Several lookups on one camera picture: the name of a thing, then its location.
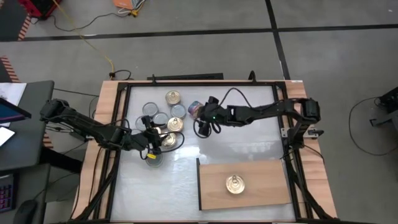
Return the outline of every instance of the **yellow cable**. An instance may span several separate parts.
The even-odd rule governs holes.
[[[101,56],[103,56],[103,57],[111,64],[112,72],[114,72],[114,65],[113,65],[112,60],[111,60],[108,56],[106,56],[106,54],[105,54],[102,50],[97,49],[97,48],[94,47],[91,43],[89,43],[86,39],[84,39],[84,37],[80,34],[79,30],[77,29],[77,27],[76,27],[75,22],[73,21],[73,19],[72,19],[70,16],[68,16],[68,14],[62,9],[62,7],[57,3],[56,0],[52,0],[52,1],[54,2],[55,5],[57,5],[57,7],[59,8],[59,10],[62,12],[62,14],[69,20],[70,24],[71,24],[71,25],[73,26],[73,28],[74,28],[73,31],[75,31],[75,32],[79,35],[79,37],[80,37],[82,40],[84,40],[90,47],[92,47],[92,48],[93,48],[94,50],[96,50]]]

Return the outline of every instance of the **black metal frame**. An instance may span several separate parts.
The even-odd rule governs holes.
[[[153,79],[152,82],[147,82],[147,83],[121,82],[118,84],[118,92],[116,94],[116,101],[115,101],[115,105],[114,105],[114,109],[113,109],[112,121],[116,121],[116,117],[118,116],[118,109],[119,109],[120,99],[121,99],[121,95],[122,95],[121,92],[122,92],[122,90],[125,90],[127,88],[126,89],[126,98],[124,99],[124,108],[123,108],[121,119],[124,119],[126,117],[128,106],[129,106],[129,98],[130,98],[130,94],[131,94],[131,88],[134,86],[170,86],[170,87],[171,86],[203,86],[203,85],[206,85],[206,86],[271,86],[275,101],[279,100],[278,90],[280,90],[282,92],[283,98],[287,98],[287,89],[286,89],[285,82],[258,82],[256,80],[256,75],[254,74],[254,72],[250,73],[249,79],[252,79],[252,81],[251,82],[228,82],[228,81],[225,81],[225,82],[173,82],[173,81],[157,82],[156,79]],[[283,128],[284,124],[283,124],[282,117],[279,116],[277,119],[278,119],[278,124],[279,124],[280,128]],[[290,128],[293,127],[293,122],[291,119],[289,120],[289,127]],[[289,146],[286,144],[286,142],[284,140],[282,140],[282,146],[284,148],[284,153],[288,153]],[[293,152],[292,154],[294,155],[294,161],[295,161],[294,164],[295,164],[295,168],[297,170],[297,177],[299,179],[300,185],[301,185],[301,187],[306,188],[307,185],[305,183],[305,177],[304,177],[304,173],[303,173],[303,167],[302,167],[302,161],[300,158],[300,154],[298,152]],[[121,155],[120,152],[116,152],[116,155],[114,158],[114,162],[117,162],[116,171],[118,171],[118,168],[119,168],[118,165],[119,165],[119,161],[120,161],[120,155]],[[100,184],[103,183],[106,178],[106,173],[107,173],[108,166],[109,166],[109,159],[110,159],[110,152],[106,152],[105,157],[104,157],[102,171],[101,171],[101,178],[99,180]],[[286,163],[287,176],[288,176],[288,182],[289,182],[290,198],[292,200],[295,217],[298,220],[299,218],[301,218],[300,208],[299,208],[299,200],[297,197],[295,182],[294,182],[293,178],[290,176],[291,173],[294,172],[294,168],[293,168],[293,165],[292,165],[292,162],[290,159],[285,158],[285,163]],[[117,180],[117,178],[115,178],[110,185],[109,197],[108,197],[108,201],[107,201],[107,205],[106,205],[105,219],[109,219],[109,220],[111,218],[111,211],[112,211],[112,207],[113,207],[113,198],[114,198],[114,190],[115,190],[115,186],[116,186],[116,180]],[[100,213],[101,203],[99,203],[97,205],[97,207],[95,208],[93,218],[99,218],[98,216]],[[312,218],[313,217],[312,209],[310,208],[308,203],[306,203],[306,211],[307,211],[307,217]]]

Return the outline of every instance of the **table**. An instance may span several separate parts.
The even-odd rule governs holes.
[[[113,108],[115,105],[116,93],[118,89],[118,83],[120,81],[105,81],[103,82],[103,86],[101,88],[101,93],[99,96],[97,108],[96,108],[96,115],[95,120],[101,123],[109,123],[112,120],[113,115]],[[151,81],[129,81],[131,83],[151,83]],[[186,81],[186,80],[179,80],[173,82],[181,82],[181,83],[189,83],[189,82],[251,82],[249,80],[200,80],[200,81]],[[304,89],[304,85],[302,81],[278,81],[278,80],[259,80],[259,82],[285,82],[287,95],[289,98],[305,98],[306,93]],[[124,105],[124,92],[122,92],[121,102],[119,102],[118,108],[118,118],[121,117],[121,113],[123,111]],[[278,92],[279,98],[282,99],[282,93]],[[305,144],[316,149],[320,152],[320,147],[317,140],[305,140]],[[73,217],[77,217],[87,206],[88,202],[90,201],[90,192],[91,189],[93,191],[92,196],[94,196],[95,192],[97,191],[98,184],[100,181],[101,170],[103,166],[104,160],[104,151],[99,152],[99,147],[97,143],[94,141],[89,142],[85,160],[83,163],[83,168],[81,172],[81,185],[80,185],[80,194],[79,198],[77,198],[77,205],[75,213]],[[99,153],[98,163],[95,167],[96,156]],[[325,166],[323,165],[322,159],[316,155],[314,152],[309,151],[307,149],[301,149],[300,155],[302,158],[303,164],[303,171],[305,174],[305,179],[307,181],[307,187],[309,191],[312,193],[316,201],[325,209],[325,211],[333,216],[336,217],[336,210],[333,203],[333,199],[331,196],[328,178],[326,176]],[[106,213],[106,202],[108,201],[108,194],[109,189],[105,192],[101,207],[99,210],[99,218],[104,218]],[[303,203],[300,203],[300,211],[301,216],[305,217],[305,207]]]
[[[16,209],[0,213],[0,220],[2,223],[12,223],[14,215],[17,212],[19,206],[26,200],[32,200],[40,191],[47,188],[48,179],[50,175],[50,165],[41,164],[33,167],[20,169],[15,172],[17,177],[17,202]],[[33,216],[32,223],[39,224],[43,223],[44,211],[45,211],[45,194],[44,190],[36,198],[37,208]]]
[[[40,110],[52,97],[53,81],[28,83],[18,104],[32,117],[12,122],[9,129],[15,135],[0,148],[0,170],[19,169],[39,163],[49,163],[79,173],[81,162],[43,146],[46,124],[40,121]]]

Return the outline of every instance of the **red equipment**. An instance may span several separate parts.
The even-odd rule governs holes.
[[[18,0],[27,13],[34,18],[46,19],[57,7],[52,0]]]

